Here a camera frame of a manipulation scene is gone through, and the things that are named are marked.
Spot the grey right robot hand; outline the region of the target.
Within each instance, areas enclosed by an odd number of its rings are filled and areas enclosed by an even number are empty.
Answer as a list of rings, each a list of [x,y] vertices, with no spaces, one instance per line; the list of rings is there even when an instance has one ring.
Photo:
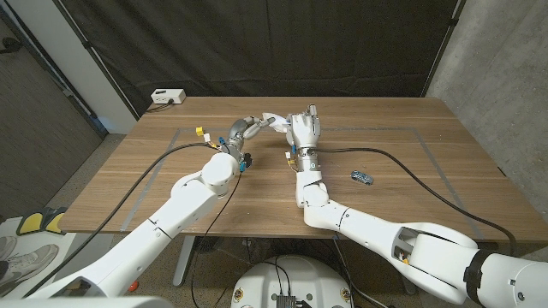
[[[320,171],[318,155],[315,152],[321,135],[316,105],[310,104],[305,111],[288,115],[287,121],[289,126],[286,139],[291,146],[297,170]]]

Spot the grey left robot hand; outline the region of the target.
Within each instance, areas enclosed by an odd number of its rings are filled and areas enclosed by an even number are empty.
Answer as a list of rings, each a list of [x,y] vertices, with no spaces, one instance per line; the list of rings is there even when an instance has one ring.
[[[252,139],[263,127],[275,121],[274,117],[260,119],[248,116],[233,123],[229,129],[228,138],[223,144],[223,152],[230,154],[237,161],[242,160],[242,148],[246,139]]]

